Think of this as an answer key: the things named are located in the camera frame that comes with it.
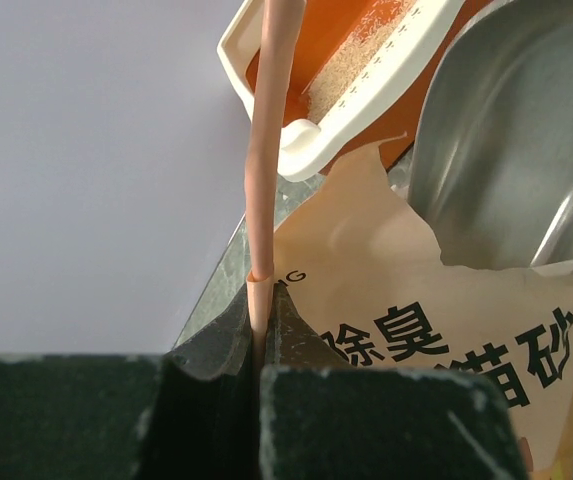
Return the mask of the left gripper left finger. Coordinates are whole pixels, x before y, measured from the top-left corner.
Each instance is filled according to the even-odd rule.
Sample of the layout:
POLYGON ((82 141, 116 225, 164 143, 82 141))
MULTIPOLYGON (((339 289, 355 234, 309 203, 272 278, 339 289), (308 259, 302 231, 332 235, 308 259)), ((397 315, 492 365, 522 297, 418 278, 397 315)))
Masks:
POLYGON ((164 355, 0 355, 0 479, 249 479, 247 293, 164 355))

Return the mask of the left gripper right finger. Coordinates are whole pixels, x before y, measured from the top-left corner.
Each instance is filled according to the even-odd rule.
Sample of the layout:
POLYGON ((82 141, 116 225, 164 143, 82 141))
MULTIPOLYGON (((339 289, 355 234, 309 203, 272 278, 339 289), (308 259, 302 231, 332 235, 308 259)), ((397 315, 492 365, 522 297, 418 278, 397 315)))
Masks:
POLYGON ((265 479, 523 479, 507 406, 487 379, 349 365, 276 285, 260 381, 265 479))

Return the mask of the peach cat litter bag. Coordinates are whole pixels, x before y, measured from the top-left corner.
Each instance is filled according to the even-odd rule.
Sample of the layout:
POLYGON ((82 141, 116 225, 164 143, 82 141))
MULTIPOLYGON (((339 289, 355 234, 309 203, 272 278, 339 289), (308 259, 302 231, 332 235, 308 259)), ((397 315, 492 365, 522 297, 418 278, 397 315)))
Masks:
POLYGON ((573 476, 573 260, 447 265, 430 225, 386 184, 376 144, 341 157, 275 234, 303 319, 362 368, 450 368, 504 395, 534 479, 573 476))

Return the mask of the metal litter scoop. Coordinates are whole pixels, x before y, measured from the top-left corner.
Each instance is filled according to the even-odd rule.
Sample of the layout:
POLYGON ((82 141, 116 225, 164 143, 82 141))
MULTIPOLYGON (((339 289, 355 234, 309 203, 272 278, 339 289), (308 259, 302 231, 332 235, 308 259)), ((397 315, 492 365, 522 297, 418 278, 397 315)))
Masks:
POLYGON ((408 200, 447 265, 573 260, 573 1, 494 1, 443 56, 408 200))

